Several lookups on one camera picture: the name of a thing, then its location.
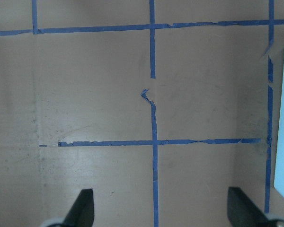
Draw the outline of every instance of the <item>floor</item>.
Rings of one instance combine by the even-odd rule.
[[[83,188],[95,227],[230,227],[229,186],[284,217],[283,60],[284,0],[0,0],[0,227]]]

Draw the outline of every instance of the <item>black object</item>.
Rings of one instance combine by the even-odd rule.
[[[95,218],[94,194],[92,189],[83,189],[66,215],[63,223],[48,227],[92,227]]]
[[[284,227],[284,220],[269,220],[238,187],[228,188],[227,216],[233,227]]]

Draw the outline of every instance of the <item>blue tape grid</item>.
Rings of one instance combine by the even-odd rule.
[[[19,35],[23,33],[45,34],[45,33],[73,33],[73,32],[105,32],[105,31],[131,31],[131,30],[150,30],[150,59],[151,59],[151,78],[155,79],[155,29],[172,29],[193,26],[269,26],[269,44],[266,52],[269,51],[274,42],[274,26],[284,25],[284,19],[274,19],[274,0],[269,0],[269,20],[245,20],[245,21],[220,21],[220,22],[194,22],[194,23],[174,23],[169,24],[155,24],[155,2],[150,0],[150,24],[145,25],[128,25],[128,26],[94,26],[94,27],[66,27],[66,28],[44,28],[38,29],[37,19],[37,0],[32,0],[32,22],[33,29],[26,30],[12,30],[0,31],[0,36]],[[268,57],[268,80],[273,82],[273,64]],[[152,109],[152,130],[153,140],[140,141],[103,141],[103,142],[73,142],[67,144],[59,142],[58,146],[142,146],[152,145],[154,153],[154,182],[157,182],[157,168],[158,168],[158,145],[165,144],[189,144],[189,143],[208,143],[208,144],[222,144],[222,143],[257,143],[260,139],[217,139],[217,140],[158,140],[156,134],[156,120],[155,109],[153,102],[149,101]],[[273,89],[268,85],[268,130],[267,130],[267,162],[266,162],[266,191],[265,191],[265,212],[269,212],[269,197],[271,184],[271,143],[272,143],[272,108],[273,108]],[[158,184],[154,184],[154,225],[159,226],[159,210],[158,210]]]

